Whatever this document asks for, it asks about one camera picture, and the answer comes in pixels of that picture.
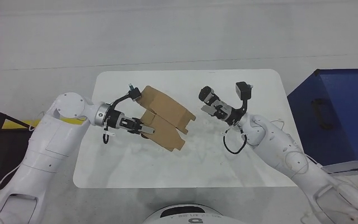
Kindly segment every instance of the black cable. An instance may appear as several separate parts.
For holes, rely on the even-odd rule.
[[[246,145],[246,143],[247,143],[247,136],[244,135],[244,138],[245,138],[244,144],[242,144],[242,146],[241,146],[241,148],[239,149],[239,151],[233,152],[233,151],[231,151],[231,150],[228,148],[228,146],[226,145],[226,141],[225,141],[225,136],[226,136],[226,134],[228,133],[229,130],[230,130],[230,128],[225,131],[225,135],[224,135],[224,137],[223,137],[224,146],[225,146],[225,148],[226,148],[226,150],[227,150],[228,152],[230,152],[231,154],[237,155],[237,154],[239,154],[239,153],[241,152],[241,150],[245,147],[245,145]]]
[[[113,109],[113,110],[114,110],[114,108],[116,108],[116,106],[117,106],[118,103],[122,102],[122,101],[125,100],[125,99],[128,99],[129,97],[130,97],[129,94],[127,94],[127,95],[125,95],[125,96],[122,96],[122,97],[119,98],[119,99],[116,99],[116,100],[113,102],[113,104],[111,104],[109,110],[110,110],[110,109]]]
[[[108,119],[109,111],[114,110],[114,109],[116,108],[117,104],[119,104],[120,102],[122,102],[122,101],[125,100],[125,99],[128,99],[129,97],[130,97],[129,94],[127,94],[127,95],[122,96],[121,98],[116,99],[116,100],[109,106],[108,111],[107,111],[106,116],[105,116],[105,120]],[[108,131],[108,125],[105,126],[104,130],[105,130],[105,131]],[[103,143],[104,143],[104,144],[107,144],[108,141],[109,141],[110,136],[109,136],[108,134],[103,134],[103,137],[102,137],[102,138],[103,138]]]

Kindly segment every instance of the yellow stripe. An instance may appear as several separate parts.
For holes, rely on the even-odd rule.
[[[82,124],[83,120],[75,119],[75,118],[61,118],[64,122],[70,123],[70,124]],[[22,122],[26,124],[31,124],[32,126],[36,127],[40,120],[23,120]],[[4,125],[2,126],[2,129],[17,129],[17,128],[23,128],[22,125],[16,124],[12,121],[5,121]]]

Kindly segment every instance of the cardboard flap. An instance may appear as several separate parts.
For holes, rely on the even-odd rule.
[[[177,129],[168,121],[154,115],[149,110],[143,114],[141,121],[155,129],[153,134],[142,133],[144,136],[169,151],[173,151],[174,148],[181,150],[185,141],[180,137]]]
[[[137,103],[148,110],[150,103],[152,103],[158,93],[159,91],[154,89],[152,86],[146,86],[142,91],[142,97],[137,100]]]
[[[187,134],[186,126],[190,120],[195,120],[195,116],[177,101],[151,86],[144,88],[137,103],[146,108],[141,121],[154,128],[153,134],[143,135],[169,151],[174,148],[180,150],[185,141],[177,129]]]
[[[185,127],[189,121],[195,120],[195,116],[192,113],[165,94],[157,94],[150,103],[149,108],[184,134],[188,133]]]

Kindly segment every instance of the wire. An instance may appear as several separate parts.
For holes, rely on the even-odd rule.
[[[230,152],[231,154],[237,155],[237,154],[239,154],[239,153],[241,152],[241,150],[244,149],[244,147],[245,147],[245,145],[246,145],[246,143],[247,143],[247,136],[244,135],[244,138],[245,138],[244,143],[242,144],[241,148],[240,148],[237,152],[231,151],[231,150],[228,148],[228,146],[226,145],[225,136],[226,136],[226,134],[228,133],[228,131],[229,131],[230,129],[232,129],[232,127],[229,128],[229,129],[227,129],[227,130],[225,131],[225,134],[224,134],[224,136],[223,136],[223,142],[224,142],[224,146],[225,146],[225,148],[226,148],[226,150],[227,150],[228,152]]]
[[[2,182],[5,180],[5,178],[7,178],[8,175],[12,174],[15,170],[17,170],[20,165],[22,164],[22,161],[20,162],[19,165],[17,165],[13,170],[11,170],[10,172],[8,172],[1,180],[0,180],[0,184],[2,184]]]
[[[105,128],[104,128],[105,131],[108,130],[107,120],[108,120],[109,112],[110,112],[111,110],[114,110],[114,109],[116,108],[117,104],[119,104],[120,102],[122,102],[122,101],[125,100],[125,99],[128,99],[129,97],[130,97],[129,94],[126,94],[126,95],[122,96],[121,98],[116,99],[116,100],[109,106],[108,111],[107,111],[106,116],[105,116],[105,121],[106,121],[106,122],[105,122]],[[108,141],[109,141],[110,136],[109,136],[108,134],[103,134],[103,137],[102,137],[102,138],[103,138],[103,143],[104,143],[104,144],[107,144]]]
[[[34,123],[34,120],[36,120],[41,114],[43,114],[43,116],[45,116],[45,111],[41,111],[36,117],[35,119],[31,120],[30,124],[29,124],[29,131],[33,132],[35,130],[35,126],[32,126],[32,124]]]
[[[309,155],[307,155],[306,153],[305,153],[305,155],[314,163],[314,164],[318,164],[318,162],[314,159],[314,158],[312,158],[312,157],[310,157]]]
[[[272,123],[272,122],[280,122],[280,123],[282,123],[281,130],[283,130],[283,128],[284,128],[284,126],[285,126],[285,121],[284,121],[284,120],[278,119],[278,120],[273,120],[273,121],[271,121],[271,123]]]
[[[118,103],[122,102],[122,101],[125,100],[125,99],[128,99],[129,97],[130,97],[129,94],[127,94],[127,95],[125,95],[125,96],[122,96],[122,97],[119,98],[119,99],[116,99],[116,100],[113,102],[113,104],[111,104],[111,106],[110,106],[109,109],[113,109],[113,110],[114,110],[114,108],[116,108],[116,106],[117,106]]]

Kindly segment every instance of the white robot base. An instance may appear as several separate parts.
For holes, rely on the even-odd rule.
[[[222,216],[218,211],[200,204],[179,204],[162,208],[151,214],[143,224],[243,224],[238,220]]]

